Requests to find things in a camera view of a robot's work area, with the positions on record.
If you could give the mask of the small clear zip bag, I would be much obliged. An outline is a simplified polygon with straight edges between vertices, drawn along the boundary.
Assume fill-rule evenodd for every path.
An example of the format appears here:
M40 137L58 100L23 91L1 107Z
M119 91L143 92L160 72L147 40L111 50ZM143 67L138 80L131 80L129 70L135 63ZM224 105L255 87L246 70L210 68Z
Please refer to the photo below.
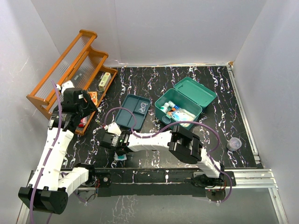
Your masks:
M145 110L146 110L146 108L147 108L147 103L145 103L145 102L141 102L140 103L140 108L138 109L138 112L140 112L140 113L145 113Z

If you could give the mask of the orange snack packet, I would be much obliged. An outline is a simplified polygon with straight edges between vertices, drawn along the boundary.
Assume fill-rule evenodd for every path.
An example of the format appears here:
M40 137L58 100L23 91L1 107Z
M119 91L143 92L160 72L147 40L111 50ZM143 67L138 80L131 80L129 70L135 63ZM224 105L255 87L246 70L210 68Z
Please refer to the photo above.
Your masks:
M90 95L91 100L93 101L93 103L95 105L97 105L97 103L98 103L98 94L97 94L97 92L96 91L89 91L88 93L89 93L89 95Z

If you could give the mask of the dark teal divided tray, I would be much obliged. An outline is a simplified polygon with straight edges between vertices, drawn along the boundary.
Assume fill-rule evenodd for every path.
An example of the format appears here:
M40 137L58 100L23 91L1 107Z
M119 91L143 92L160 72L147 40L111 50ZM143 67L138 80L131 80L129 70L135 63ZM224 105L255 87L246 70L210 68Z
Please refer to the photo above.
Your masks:
M147 108L145 110L145 113L138 112L141 102L145 102L148 104ZM124 102L122 103L122 107L130 110L136 118L136 125L133 127L133 130L135 130L135 131L141 130L143 123L145 121L148 109L150 107L150 99L144 98L141 96L136 96L133 94L128 94L125 97ZM121 109L117 113L115 122L121 127L130 129L134 125L135 120L134 120L133 116L128 111Z

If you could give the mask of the white bottle green label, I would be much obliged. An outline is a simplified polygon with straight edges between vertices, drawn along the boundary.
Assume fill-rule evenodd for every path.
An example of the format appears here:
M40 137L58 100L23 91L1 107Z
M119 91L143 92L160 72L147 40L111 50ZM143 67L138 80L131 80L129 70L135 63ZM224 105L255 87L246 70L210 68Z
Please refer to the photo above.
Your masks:
M169 104L166 102L164 103L163 106L160 107L160 110L163 111L164 113L168 112Z

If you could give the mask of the aluminium frame rail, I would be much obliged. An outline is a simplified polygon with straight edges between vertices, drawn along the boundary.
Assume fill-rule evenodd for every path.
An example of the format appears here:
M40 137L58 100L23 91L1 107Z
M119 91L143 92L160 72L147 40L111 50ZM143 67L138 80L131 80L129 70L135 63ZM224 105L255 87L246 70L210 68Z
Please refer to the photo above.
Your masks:
M288 222L278 195L278 185L270 169L227 169L218 179L209 178L198 168L74 168L63 169L50 178L45 171L36 190L38 176L34 172L28 186L18 196L36 211L61 214L68 197L76 194L84 200L84 192L92 198L124 195L207 197L222 202L232 189L268 189L278 221Z

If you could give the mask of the red white small packet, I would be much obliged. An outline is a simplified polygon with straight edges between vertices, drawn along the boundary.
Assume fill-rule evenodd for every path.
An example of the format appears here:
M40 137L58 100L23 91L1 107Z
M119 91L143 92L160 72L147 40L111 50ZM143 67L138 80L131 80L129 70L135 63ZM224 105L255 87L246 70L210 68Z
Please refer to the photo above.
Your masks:
M85 127L87 124L87 121L88 121L87 117L82 118L78 127Z

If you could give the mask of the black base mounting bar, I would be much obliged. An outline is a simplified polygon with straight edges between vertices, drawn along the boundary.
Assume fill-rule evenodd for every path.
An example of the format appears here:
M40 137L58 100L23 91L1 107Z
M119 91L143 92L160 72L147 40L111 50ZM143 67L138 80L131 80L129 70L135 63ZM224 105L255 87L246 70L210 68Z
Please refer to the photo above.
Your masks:
M80 190L94 190L98 197L179 196L205 197L210 190L235 187L235 175L226 171L221 179L204 176L198 168L97 168Z

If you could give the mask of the teal white sachet packet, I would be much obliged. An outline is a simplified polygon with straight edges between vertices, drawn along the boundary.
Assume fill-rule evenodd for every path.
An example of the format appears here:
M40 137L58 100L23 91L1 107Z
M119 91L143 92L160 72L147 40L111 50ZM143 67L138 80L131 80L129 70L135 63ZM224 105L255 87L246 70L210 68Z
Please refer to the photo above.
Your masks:
M117 153L114 154L114 159L116 161L125 161L127 160L127 155L124 154L124 155L118 155Z

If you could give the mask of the alcohol wipes plastic bag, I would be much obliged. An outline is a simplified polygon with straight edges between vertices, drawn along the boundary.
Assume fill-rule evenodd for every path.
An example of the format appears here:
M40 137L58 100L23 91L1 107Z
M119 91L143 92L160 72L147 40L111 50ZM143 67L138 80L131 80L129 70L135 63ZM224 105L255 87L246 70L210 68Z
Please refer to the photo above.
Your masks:
M185 109L170 110L168 115L175 121L194 121L195 115L189 113Z

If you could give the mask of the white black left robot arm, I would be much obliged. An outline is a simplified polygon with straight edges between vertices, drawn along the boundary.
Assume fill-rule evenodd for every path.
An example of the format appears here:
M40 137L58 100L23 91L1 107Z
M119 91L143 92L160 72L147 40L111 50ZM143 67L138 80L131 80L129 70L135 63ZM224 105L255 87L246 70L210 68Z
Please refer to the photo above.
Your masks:
M18 197L32 210L61 214L68 197L81 185L92 186L96 174L92 165L80 163L65 177L61 167L70 141L81 120L96 106L89 93L80 88L63 88L63 100L53 110L47 140L37 169L28 186L20 187Z

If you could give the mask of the teal medicine kit box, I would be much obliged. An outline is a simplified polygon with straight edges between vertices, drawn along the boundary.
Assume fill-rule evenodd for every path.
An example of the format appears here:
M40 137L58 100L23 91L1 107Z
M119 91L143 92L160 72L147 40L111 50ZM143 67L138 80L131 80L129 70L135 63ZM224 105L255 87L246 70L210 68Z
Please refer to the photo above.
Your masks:
M164 113L160 107L168 101L172 101L176 105L176 110L185 109L189 113L196 116L197 121L202 111L212 103L216 98L216 93L204 85L198 83L190 77L185 77L175 84L174 88L166 91L155 102L155 117L165 125L175 122L168 112L172 108L169 106L168 112Z

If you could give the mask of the yellow white small box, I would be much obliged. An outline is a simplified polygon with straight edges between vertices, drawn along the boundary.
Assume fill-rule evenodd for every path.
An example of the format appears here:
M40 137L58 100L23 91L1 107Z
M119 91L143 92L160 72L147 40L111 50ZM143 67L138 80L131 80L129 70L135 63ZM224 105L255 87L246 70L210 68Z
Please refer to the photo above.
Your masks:
M108 86L108 84L110 83L111 80L111 73L109 72L105 72L100 80L100 83L98 85L98 89L100 92L104 92Z

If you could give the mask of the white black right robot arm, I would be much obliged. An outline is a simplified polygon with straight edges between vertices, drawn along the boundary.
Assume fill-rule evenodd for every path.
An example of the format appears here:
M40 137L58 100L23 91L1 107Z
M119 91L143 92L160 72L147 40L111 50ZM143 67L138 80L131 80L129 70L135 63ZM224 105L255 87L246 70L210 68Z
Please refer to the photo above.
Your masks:
M195 164L213 185L225 180L221 164L203 148L199 136L175 125L170 131L155 134L121 131L117 124L105 126L100 146L112 149L118 156L139 151L169 151L180 162Z

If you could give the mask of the orange wooden shelf rack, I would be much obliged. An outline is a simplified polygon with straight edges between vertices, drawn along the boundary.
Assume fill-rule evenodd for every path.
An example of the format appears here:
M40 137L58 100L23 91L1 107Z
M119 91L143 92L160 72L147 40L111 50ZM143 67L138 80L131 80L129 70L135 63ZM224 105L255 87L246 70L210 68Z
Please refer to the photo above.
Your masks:
M66 50L61 54L46 75L39 81L27 99L41 112L46 119L50 119L52 110L57 102L51 81L62 85L72 81L75 87L90 90L95 78L108 72L111 80L98 97L97 107L100 106L112 81L117 75L117 70L104 66L108 53L92 47L97 34L90 30L80 30Z

